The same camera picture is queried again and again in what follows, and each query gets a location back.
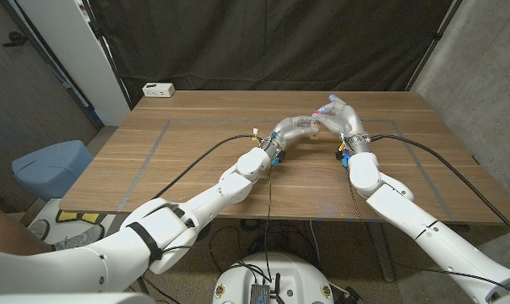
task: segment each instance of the blue bin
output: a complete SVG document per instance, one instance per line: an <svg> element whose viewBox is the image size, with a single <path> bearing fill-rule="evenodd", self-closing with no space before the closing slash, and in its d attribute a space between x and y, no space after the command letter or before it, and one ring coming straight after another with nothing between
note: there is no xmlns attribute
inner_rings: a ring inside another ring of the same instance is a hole
<svg viewBox="0 0 510 304"><path fill-rule="evenodd" d="M73 140L13 160L11 167L21 185L47 202L62 198L93 159L82 141Z"/></svg>

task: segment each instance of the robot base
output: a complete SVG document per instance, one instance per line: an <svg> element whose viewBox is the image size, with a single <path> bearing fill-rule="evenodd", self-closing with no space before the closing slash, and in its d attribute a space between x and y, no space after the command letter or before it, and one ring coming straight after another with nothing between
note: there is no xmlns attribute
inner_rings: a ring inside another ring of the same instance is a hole
<svg viewBox="0 0 510 304"><path fill-rule="evenodd" d="M274 294L272 292L268 293L269 290L275 288L276 274L280 274L278 296L283 303L334 303L327 278L313 265L288 253L269 252L268 256L272 283L265 281L263 284L263 277L255 273L259 286L252 286L255 285L255 278L250 269L246 267L229 269L218 278L212 303L279 303L273 298ZM258 266L268 277L264 252L255 253L242 260L246 264ZM252 298L252 291L258 292L258 295L266 294L266 296L254 296L255 298Z"/></svg>

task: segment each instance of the black wire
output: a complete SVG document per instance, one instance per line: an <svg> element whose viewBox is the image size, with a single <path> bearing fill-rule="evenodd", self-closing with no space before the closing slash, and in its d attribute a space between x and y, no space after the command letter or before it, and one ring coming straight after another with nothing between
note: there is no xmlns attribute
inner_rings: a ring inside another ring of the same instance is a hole
<svg viewBox="0 0 510 304"><path fill-rule="evenodd" d="M220 274L223 274L223 271L221 270L220 266L218 265L218 262L215 260L214 254L212 252L212 241L214 240L215 236L218 235L218 233L222 232L225 229L233 229L234 231L236 231L236 239L238 240L238 252L240 253L240 260L244 256L244 254L241 251L241 246L240 246L240 232L239 232L239 230L236 227L234 227L234 226L225 226L225 227L219 229L218 231L216 231L212 235L212 237L210 237L210 242L208 243L208 248L210 250L210 257L212 258L212 261L214 262L215 267L220 271Z"/></svg>
<svg viewBox="0 0 510 304"><path fill-rule="evenodd" d="M195 160L189 167L184 170L184 172L180 173L180 175L175 178L170 184L168 184L166 187L164 187L161 191L159 191L152 199L160 197L165 191L169 190L172 185L174 185L176 182L178 182L186 173L188 173L199 161L201 161L206 155L210 154L210 152L214 151L217 147L221 146L222 144L237 138L253 138L253 135L236 135L233 137L229 137L227 139L223 139L222 141L218 142L214 147L210 148L208 151L206 151L203 155L199 156L197 160Z"/></svg>
<svg viewBox="0 0 510 304"><path fill-rule="evenodd" d="M452 171L457 177L459 177L459 179L465 183L465 185L467 185L467 187L469 187L469 189L471 189L471 191L473 191L476 196L478 198L480 198L480 200L486 204L486 206L488 206L488 208L495 214L499 217L499 219L501 219L509 228L510 228L510 220L508 220L493 204L490 203L490 201L484 197L484 195L482 195L482 193L480 193L480 191L478 191L478 189L473 186L473 184L471 184L469 182L469 180L467 178L465 178L465 176L463 176L461 173L459 173L458 170L456 170L456 168L454 168L452 165L450 165L450 163L445 160L444 158L442 158L442 156L440 156L437 152L435 152L434 150L426 147L425 145L423 144L419 144L419 143L416 143L415 141L413 140L410 140L410 139L407 139L407 138L403 138L403 137L400 137L400 136L396 136L396 135L391 135L391 134L379 134L379 135L376 135L376 136L373 136L371 137L371 141L377 141L381 138L392 138L392 139L397 139L397 140L401 140L403 142L406 142L407 144L412 144L418 148L421 148L427 152L429 152L431 155L437 157L448 169L450 169L450 171Z"/></svg>
<svg viewBox="0 0 510 304"><path fill-rule="evenodd" d="M272 234L288 234L288 235L296 234L296 235L300 236L301 239L306 244L306 252L307 252L308 258L305 257L305 254L300 254L298 252L295 252L294 250L291 250L290 248L285 248L285 247L282 247L282 246L279 246L279 245L276 245L276 247L280 251L286 251L288 253L296 255L297 257L303 257L304 259L310 261L311 264L315 265L315 267L320 270L321 269L321 264L317 260L317 251L315 249L315 246L311 242L310 238L307 237L306 234L302 233L300 231L300 229L298 229L298 227L296 225L290 224L290 226L293 227L295 230L293 231L291 229L288 229L286 231L273 231L273 228L281 227L281 225L279 224L279 221L278 221L278 223L269 224L269 228L268 228L267 233L270 234L270 235L272 235Z"/></svg>
<svg viewBox="0 0 510 304"><path fill-rule="evenodd" d="M202 248L199 248L199 247L196 247L196 246L174 246L174 247L170 247L170 248L164 248L161 251L161 254L163 254L165 252L169 252L170 250L175 250L175 249L198 249L198 250L203 250Z"/></svg>
<svg viewBox="0 0 510 304"><path fill-rule="evenodd" d="M347 177L349 179L349 169L345 168L345 171L347 172ZM349 179L349 185L350 185L350 194L353 198L353 202L355 202L355 197L353 195L353 192L352 192L352 184L350 182L350 179ZM505 286L501 283L498 283L494 280L490 280L490 279L487 279L487 278L482 278L480 276L476 276L476 275L473 275L473 274L462 274L462 273L457 273L457 272L453 272L453 271L446 271L446 270L438 270L438 269L425 269L425 268L422 268L422 267L416 267L416 266L411 266L411 265L408 265L406 263L399 263L399 262L396 262L394 261L392 258L390 257L387 257L385 255L383 255L382 253L380 253L378 250L377 250L377 247L375 246L375 244L373 243L373 240L370 238L370 233L367 231L367 228L366 228L366 223L364 223L364 221L362 220L362 217L361 217L361 214L360 212L358 212L358 218L360 220L360 223L362 225L362 228L364 229L364 232L366 233L366 238L367 240L370 242L370 244L372 245L372 249L373 249L373 252L375 252L379 257L381 258L384 258L388 261L390 261L390 263L393 263L393 264L396 264L398 266L402 266L402 267L406 267L406 268L409 268L409 269L415 269L415 270L421 270L421 271L428 271L428 272L433 272L433 273L439 273L439 274L453 274L453 275L459 275L459 276L463 276L463 277L468 277L468 278L473 278L473 279L477 279L477 280L483 280L483 281L486 281L486 282L489 282L489 283L492 283L493 285L497 285L499 287L502 287L508 291L510 291L510 287L508 286Z"/></svg>
<svg viewBox="0 0 510 304"><path fill-rule="evenodd" d="M166 297L167 299L169 299L169 300L171 300L171 301L175 302L176 304L180 304L180 302L179 302L179 301L177 301L177 300L176 300L175 298L173 298L172 296L167 295L165 292L161 291L161 289L157 288L157 286L156 286L156 285L154 285L154 283L152 283L152 282L150 282L149 280L147 280L146 278L144 278L144 276L143 276L143 280L144 280L146 283L150 284L150 286L152 286L152 287L153 287L153 288L154 288L157 292L159 292L162 296L164 296L164 297Z"/></svg>
<svg viewBox="0 0 510 304"><path fill-rule="evenodd" d="M229 269L235 269L235 268L238 268L238 267L246 267L246 268L250 269L251 271L254 271L254 272L256 272L256 273L260 274L260 275L261 275L263 278L265 278L268 282L272 282L272 281L270 280L270 278L269 278L269 277L267 277L266 275L264 275L264 272L262 272L262 271L258 270L258 269L260 269L258 266L253 265L253 264L243 264L243 265L242 265L242 264L238 264L238 265L232 265L232 266L230 266L227 270L229 270Z"/></svg>
<svg viewBox="0 0 510 304"><path fill-rule="evenodd" d="M269 251L266 247L266 235L269 230L269 221L270 221L270 205L272 204L272 166L269 169L269 216L266 218L266 227L264 228L264 257L266 257L266 269L269 272L268 281L272 283L272 275L270 274L270 265L269 265Z"/></svg>

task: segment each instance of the person's leg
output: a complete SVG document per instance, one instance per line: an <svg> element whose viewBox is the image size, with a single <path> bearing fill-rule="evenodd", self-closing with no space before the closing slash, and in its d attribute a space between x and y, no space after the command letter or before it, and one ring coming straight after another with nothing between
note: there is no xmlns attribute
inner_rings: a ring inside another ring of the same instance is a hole
<svg viewBox="0 0 510 304"><path fill-rule="evenodd" d="M26 227L0 210L0 252L32 255L51 250L51 245L35 237Z"/></svg>

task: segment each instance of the sneaker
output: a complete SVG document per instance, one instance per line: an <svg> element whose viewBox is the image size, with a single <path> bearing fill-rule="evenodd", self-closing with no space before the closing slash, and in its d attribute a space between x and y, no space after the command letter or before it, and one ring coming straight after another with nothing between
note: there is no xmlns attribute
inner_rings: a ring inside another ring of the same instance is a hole
<svg viewBox="0 0 510 304"><path fill-rule="evenodd" d="M82 247L99 241L104 235L105 228L103 228L102 225L93 225L90 229L78 236L66 238L63 241L52 244L52 247L54 248L54 251Z"/></svg>
<svg viewBox="0 0 510 304"><path fill-rule="evenodd" d="M49 222L46 220L37 220L34 224L28 227L28 230L34 234L38 239L45 240L46 236L49 234L49 229L51 226Z"/></svg>

